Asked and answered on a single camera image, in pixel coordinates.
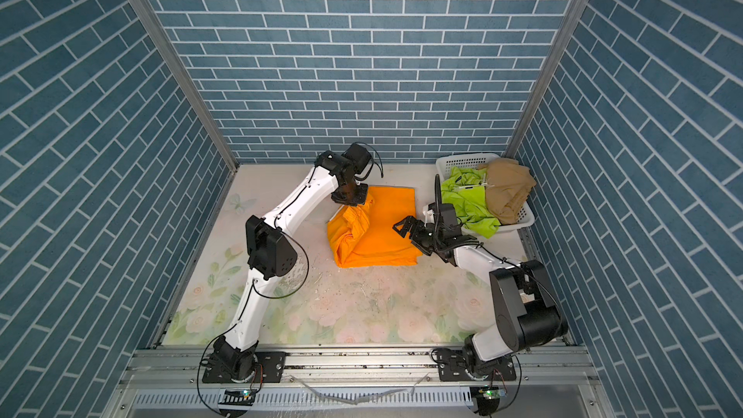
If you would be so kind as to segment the orange shorts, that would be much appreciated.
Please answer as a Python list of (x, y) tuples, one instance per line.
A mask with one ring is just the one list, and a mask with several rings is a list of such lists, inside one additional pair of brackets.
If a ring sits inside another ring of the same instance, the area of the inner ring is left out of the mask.
[(422, 252), (393, 230), (415, 213), (415, 191), (369, 187), (363, 205), (344, 205), (327, 224), (333, 259), (341, 268), (414, 266)]

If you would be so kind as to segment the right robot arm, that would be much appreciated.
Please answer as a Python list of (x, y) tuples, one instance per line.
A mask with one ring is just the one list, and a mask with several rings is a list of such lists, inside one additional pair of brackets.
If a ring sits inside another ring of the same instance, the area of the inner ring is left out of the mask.
[(437, 255), (489, 286), (495, 323), (464, 342), (462, 355), (468, 369), (543, 346), (567, 333), (568, 322), (540, 261), (512, 261), (462, 233), (459, 226), (426, 223), (412, 216), (394, 224), (393, 230), (424, 255)]

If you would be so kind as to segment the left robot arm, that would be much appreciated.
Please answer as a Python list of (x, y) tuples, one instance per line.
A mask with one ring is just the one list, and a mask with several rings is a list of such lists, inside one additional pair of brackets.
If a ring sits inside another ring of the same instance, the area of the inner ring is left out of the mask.
[(339, 205), (364, 205), (369, 191), (364, 171), (372, 168), (373, 154), (358, 142), (342, 154), (325, 151), (286, 199), (264, 216), (247, 220), (246, 288), (228, 330), (209, 343), (214, 350), (202, 361), (204, 366), (221, 369), (223, 377), (235, 382), (253, 373), (260, 327), (269, 302), (278, 299), (275, 289), (299, 257), (310, 259), (295, 232), (327, 197)]

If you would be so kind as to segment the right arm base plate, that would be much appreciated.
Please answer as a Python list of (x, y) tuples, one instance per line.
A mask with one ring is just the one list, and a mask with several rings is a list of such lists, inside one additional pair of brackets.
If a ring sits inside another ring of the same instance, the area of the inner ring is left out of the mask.
[(443, 382), (517, 379), (513, 357), (510, 355), (482, 361), (471, 348), (434, 348), (430, 356), (437, 367), (439, 379)]

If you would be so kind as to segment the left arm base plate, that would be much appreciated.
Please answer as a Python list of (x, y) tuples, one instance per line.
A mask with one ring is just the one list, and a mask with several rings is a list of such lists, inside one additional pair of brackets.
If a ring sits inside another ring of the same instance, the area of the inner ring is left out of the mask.
[(199, 366), (203, 369), (201, 380), (205, 383), (279, 383), (286, 365), (286, 353), (267, 351), (249, 353), (239, 359), (235, 365), (226, 365), (210, 354), (202, 359)]

